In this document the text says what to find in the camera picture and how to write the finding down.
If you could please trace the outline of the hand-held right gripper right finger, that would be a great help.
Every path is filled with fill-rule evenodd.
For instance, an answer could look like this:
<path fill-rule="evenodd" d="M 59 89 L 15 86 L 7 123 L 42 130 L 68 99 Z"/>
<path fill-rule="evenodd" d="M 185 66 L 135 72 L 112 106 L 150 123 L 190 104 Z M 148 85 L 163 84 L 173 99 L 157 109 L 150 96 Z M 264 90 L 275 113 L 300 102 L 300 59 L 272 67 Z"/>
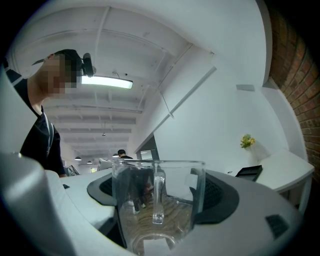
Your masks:
<path fill-rule="evenodd" d="M 215 171 L 206 173 L 203 210 L 173 247 L 152 238 L 152 256 L 278 256 L 303 224 L 302 214 L 272 189 Z"/>

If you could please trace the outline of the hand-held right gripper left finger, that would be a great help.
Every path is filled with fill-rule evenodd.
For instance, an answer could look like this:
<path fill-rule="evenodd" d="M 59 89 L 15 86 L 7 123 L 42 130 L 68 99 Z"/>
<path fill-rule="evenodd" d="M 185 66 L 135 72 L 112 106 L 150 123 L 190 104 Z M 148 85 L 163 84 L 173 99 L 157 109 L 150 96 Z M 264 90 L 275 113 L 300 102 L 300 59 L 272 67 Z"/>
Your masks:
<path fill-rule="evenodd" d="M 77 256 L 132 256 L 104 236 L 98 228 L 113 217 L 115 208 L 98 203 L 87 192 L 88 185 L 108 174 L 110 169 L 60 178 L 45 172 L 54 209 Z"/>

